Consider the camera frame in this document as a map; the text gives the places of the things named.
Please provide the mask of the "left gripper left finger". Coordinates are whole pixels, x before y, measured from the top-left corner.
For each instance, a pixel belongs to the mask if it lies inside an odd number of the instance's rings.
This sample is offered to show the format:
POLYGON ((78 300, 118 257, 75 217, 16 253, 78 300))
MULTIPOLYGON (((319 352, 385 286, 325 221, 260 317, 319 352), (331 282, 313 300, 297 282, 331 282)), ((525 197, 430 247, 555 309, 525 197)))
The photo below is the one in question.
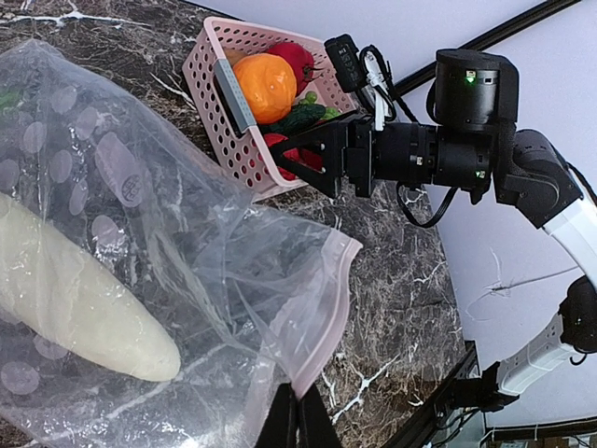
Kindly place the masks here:
POLYGON ((296 448, 298 400, 291 384, 279 385, 255 448, 296 448))

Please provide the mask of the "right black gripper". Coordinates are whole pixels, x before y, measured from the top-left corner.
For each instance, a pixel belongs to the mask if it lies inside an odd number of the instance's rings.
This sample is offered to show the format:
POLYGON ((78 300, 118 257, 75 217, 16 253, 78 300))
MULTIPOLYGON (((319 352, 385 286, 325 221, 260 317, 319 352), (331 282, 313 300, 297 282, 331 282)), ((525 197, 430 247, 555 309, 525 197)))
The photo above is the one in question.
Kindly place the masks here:
POLYGON ((329 198, 340 194, 341 179, 347 177, 356 197, 369 198, 373 191, 373 119, 346 116, 326 121, 307 131, 288 137, 270 147, 275 164, 329 198), (320 171, 288 160, 284 153, 292 148, 321 152, 320 171))

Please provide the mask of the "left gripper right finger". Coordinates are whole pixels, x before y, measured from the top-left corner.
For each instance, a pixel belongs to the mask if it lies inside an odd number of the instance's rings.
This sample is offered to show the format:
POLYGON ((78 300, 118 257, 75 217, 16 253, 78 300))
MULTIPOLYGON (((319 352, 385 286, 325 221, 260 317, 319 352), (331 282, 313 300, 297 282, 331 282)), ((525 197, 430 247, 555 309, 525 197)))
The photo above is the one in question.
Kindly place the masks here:
POLYGON ((302 448, 342 447, 316 385, 298 402, 298 437, 302 448))

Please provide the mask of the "clear zip top bag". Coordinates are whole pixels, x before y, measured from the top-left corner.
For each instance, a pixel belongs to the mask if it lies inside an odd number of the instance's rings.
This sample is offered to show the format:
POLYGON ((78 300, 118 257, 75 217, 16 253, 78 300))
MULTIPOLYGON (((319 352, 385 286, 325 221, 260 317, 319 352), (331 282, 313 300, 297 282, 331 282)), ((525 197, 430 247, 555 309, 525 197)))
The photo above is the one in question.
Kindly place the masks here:
MULTIPOLYGON (((118 87, 42 41, 1 56, 1 89, 64 81, 118 87)), ((43 445, 253 447, 279 385, 303 398, 340 341, 359 242, 254 204, 186 141, 178 229, 139 294, 179 349, 172 380, 89 362, 1 308, 1 415, 43 445)))

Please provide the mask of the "white toy radish with leaves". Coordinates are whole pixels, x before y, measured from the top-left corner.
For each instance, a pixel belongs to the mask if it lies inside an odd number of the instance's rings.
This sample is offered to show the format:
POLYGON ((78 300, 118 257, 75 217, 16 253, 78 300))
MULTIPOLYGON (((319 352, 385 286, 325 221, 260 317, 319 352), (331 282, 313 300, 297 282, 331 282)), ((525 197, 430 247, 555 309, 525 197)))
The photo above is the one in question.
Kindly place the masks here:
POLYGON ((172 380, 179 349, 139 294, 181 212, 186 138, 115 85, 1 89, 1 308, 101 367, 172 380))

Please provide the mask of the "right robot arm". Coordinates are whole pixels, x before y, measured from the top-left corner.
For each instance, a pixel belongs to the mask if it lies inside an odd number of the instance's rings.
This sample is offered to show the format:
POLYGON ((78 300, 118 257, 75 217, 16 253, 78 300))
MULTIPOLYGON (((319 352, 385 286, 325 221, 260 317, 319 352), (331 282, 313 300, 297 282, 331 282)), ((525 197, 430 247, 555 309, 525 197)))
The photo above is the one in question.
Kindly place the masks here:
POLYGON ((441 49, 427 95, 431 123, 399 122, 405 103, 393 92, 388 64, 374 48, 326 49, 345 92, 372 88, 371 114, 350 112, 271 147, 277 166, 328 197, 348 180, 359 197, 378 180, 468 193, 472 203, 493 191, 554 238, 582 275, 548 325, 517 354, 480 377, 451 384, 453 407, 496 411, 569 361, 596 350, 596 197, 586 179, 540 132, 518 130, 519 73, 505 57, 441 49))

